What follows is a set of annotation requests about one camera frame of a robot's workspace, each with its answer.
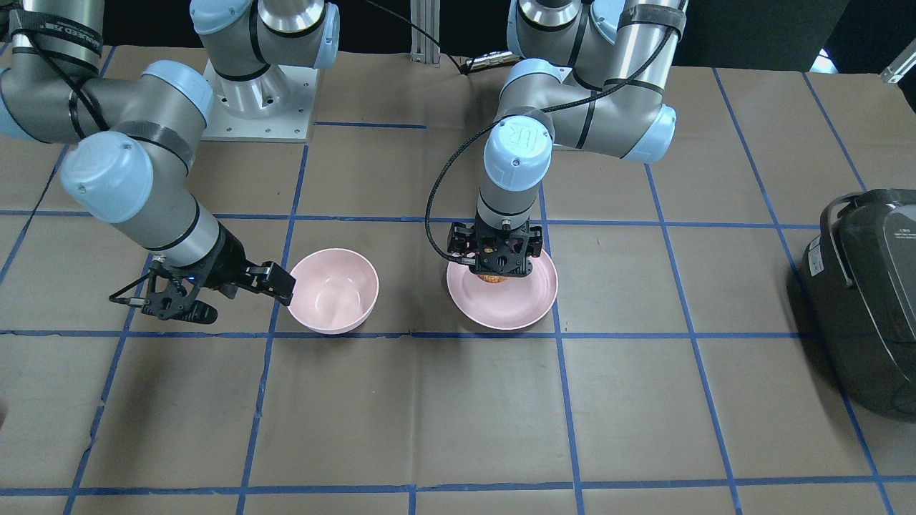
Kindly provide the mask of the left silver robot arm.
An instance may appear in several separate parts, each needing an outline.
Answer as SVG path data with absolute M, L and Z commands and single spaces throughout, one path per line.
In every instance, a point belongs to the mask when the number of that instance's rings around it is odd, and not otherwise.
M 437 254 L 479 276 L 521 278 L 541 254 L 531 222 L 554 147 L 651 164 L 664 156 L 676 111 L 663 98 L 687 22 L 686 1 L 513 1 L 507 43 L 520 56 L 485 139 L 477 211 L 455 222 Z

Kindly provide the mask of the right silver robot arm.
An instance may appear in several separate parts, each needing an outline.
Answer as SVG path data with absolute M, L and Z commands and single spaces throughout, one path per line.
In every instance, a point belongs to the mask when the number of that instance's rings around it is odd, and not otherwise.
M 100 221 L 153 255 L 147 273 L 110 296 L 160 320 L 209 325 L 217 310 L 202 289 L 232 299 L 239 289 L 293 300 L 295 278 L 245 248 L 184 182 L 213 107 L 258 115 L 285 104 L 281 66 L 328 68 L 340 13 L 327 1 L 193 1 L 193 29 L 219 81 L 174 61 L 139 79 L 99 75 L 102 1 L 4 1 L 13 58 L 2 69 L 2 134 L 72 144 L 62 187 Z

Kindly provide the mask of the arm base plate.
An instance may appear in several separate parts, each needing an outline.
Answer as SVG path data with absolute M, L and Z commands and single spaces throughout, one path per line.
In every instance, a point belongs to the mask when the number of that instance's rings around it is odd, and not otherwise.
M 210 142 L 307 143 L 320 72 L 273 65 L 247 82 L 232 82 L 207 62 L 204 79 L 215 106 L 202 140 Z

